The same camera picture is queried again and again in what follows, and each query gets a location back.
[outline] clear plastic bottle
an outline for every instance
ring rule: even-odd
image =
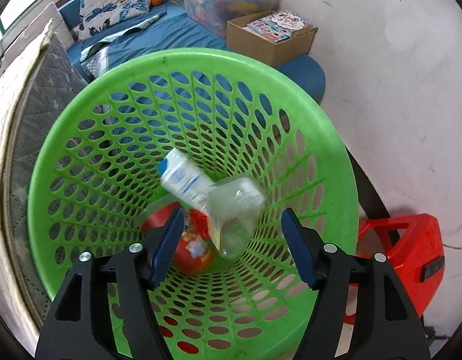
[[[217,249],[221,257],[240,255],[251,239],[264,203],[264,195],[248,177],[228,178],[209,187],[208,212],[219,233]]]

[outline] perforated basket wall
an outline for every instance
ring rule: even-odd
[[[156,165],[180,148],[216,180],[247,174],[266,210],[240,259],[150,293],[176,359],[275,359],[296,347],[314,303],[299,280],[280,215],[353,252],[357,193],[340,137],[281,73],[231,52],[177,49],[123,64],[86,87],[50,131],[32,176],[29,229],[54,298],[83,251],[97,257],[141,239],[134,216],[166,192]],[[130,355],[109,285],[120,351]]]

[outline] cardboard box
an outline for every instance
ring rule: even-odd
[[[242,28],[246,27],[248,23],[272,13],[274,11],[254,13],[228,21],[226,46],[239,54],[257,59],[274,68],[295,59],[301,54],[308,54],[318,30],[316,27],[310,28],[306,33],[298,33],[278,43],[271,42]]]

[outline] blue headboard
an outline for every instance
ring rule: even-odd
[[[79,25],[79,0],[70,0],[59,8],[69,30]]]

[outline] red plastic stool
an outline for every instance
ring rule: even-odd
[[[397,229],[406,231],[393,245],[389,231]],[[384,254],[403,282],[421,317],[444,274],[444,251],[438,220],[428,214],[366,220],[360,226],[358,241],[369,230],[376,231]],[[353,325],[354,315],[345,315],[345,322]]]

